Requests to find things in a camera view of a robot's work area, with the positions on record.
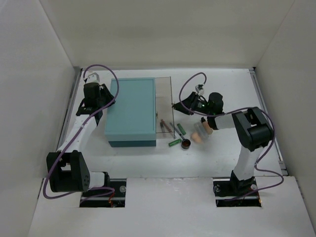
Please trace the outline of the beige foundation pump bottle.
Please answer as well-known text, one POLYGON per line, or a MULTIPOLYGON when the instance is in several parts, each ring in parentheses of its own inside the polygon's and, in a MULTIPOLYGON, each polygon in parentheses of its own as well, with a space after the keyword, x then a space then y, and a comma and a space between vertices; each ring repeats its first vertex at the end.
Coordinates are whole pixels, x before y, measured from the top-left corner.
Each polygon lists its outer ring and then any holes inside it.
POLYGON ((213 133, 213 129, 209 126, 207 120, 204 117, 201 118, 201 124, 208 135, 213 133))

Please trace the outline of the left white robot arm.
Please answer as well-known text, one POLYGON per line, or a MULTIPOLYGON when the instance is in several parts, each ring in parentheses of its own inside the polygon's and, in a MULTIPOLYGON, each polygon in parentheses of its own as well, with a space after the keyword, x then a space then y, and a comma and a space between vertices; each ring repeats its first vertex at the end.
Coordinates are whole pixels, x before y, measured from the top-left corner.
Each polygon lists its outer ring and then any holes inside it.
POLYGON ((54 193, 86 192, 94 189, 100 197, 107 196, 111 184, 106 172, 89 171, 82 151, 98 126, 103 110, 115 103, 105 84, 90 82, 83 87, 84 98, 76 112, 69 136, 55 152, 46 157, 48 178, 45 182, 54 193))

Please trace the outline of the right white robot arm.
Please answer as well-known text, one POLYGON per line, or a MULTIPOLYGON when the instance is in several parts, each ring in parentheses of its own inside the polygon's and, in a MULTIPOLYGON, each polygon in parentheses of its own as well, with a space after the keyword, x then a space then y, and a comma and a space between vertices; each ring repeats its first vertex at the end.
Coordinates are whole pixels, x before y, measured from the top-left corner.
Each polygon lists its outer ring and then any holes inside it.
POLYGON ((241 196, 251 191, 255 185, 255 164, 264 147, 274 137, 274 130, 258 107, 252 107, 231 114, 224 113, 223 96, 212 92, 208 100, 192 92, 185 100, 172 108, 187 114, 204 114, 208 126, 213 130, 234 128, 241 150, 235 168, 228 181, 215 181, 213 190, 218 197, 241 196))

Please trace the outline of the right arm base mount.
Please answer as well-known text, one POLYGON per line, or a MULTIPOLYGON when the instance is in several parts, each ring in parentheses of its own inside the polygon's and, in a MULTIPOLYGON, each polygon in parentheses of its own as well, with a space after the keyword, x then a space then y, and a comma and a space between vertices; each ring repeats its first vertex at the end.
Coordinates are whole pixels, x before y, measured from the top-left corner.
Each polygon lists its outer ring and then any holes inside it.
POLYGON ((213 181, 213 192, 217 207, 261 207, 255 179, 235 190, 230 180, 213 181))

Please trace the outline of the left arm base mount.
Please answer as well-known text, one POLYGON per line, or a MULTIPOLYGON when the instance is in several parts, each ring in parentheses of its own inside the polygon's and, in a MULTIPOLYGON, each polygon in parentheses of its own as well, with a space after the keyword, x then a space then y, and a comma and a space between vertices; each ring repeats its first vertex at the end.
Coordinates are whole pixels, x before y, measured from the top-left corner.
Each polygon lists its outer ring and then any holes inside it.
POLYGON ((111 190, 90 190, 82 193, 79 206, 86 208, 121 208, 125 207, 126 179, 111 179, 111 190))

